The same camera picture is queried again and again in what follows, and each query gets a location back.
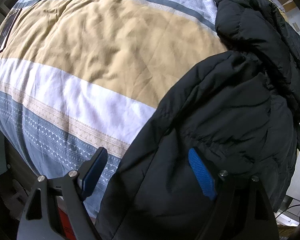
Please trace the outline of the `striped blue yellow duvet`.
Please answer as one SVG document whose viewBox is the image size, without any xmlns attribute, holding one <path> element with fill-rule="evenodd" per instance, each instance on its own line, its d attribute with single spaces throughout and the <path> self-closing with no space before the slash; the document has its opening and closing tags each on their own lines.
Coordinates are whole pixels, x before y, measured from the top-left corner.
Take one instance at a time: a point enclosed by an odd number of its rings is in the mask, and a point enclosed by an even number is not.
<svg viewBox="0 0 300 240">
<path fill-rule="evenodd" d="M 98 147 L 108 181 L 167 91 L 225 51 L 214 0 L 18 0 L 0 53 L 0 130 L 35 174 L 61 177 Z"/>
</svg>

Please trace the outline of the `black puffer down coat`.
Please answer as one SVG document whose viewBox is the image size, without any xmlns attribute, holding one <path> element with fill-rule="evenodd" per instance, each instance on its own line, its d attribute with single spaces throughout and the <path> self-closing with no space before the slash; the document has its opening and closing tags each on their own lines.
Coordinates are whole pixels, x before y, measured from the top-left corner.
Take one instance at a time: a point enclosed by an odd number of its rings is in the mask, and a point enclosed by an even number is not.
<svg viewBox="0 0 300 240">
<path fill-rule="evenodd" d="M 279 209 L 300 151 L 300 36 L 268 0 L 215 0 L 227 51 L 164 96 L 112 176 L 102 239 L 198 239 L 211 213 L 188 160 L 257 176 Z"/>
</svg>

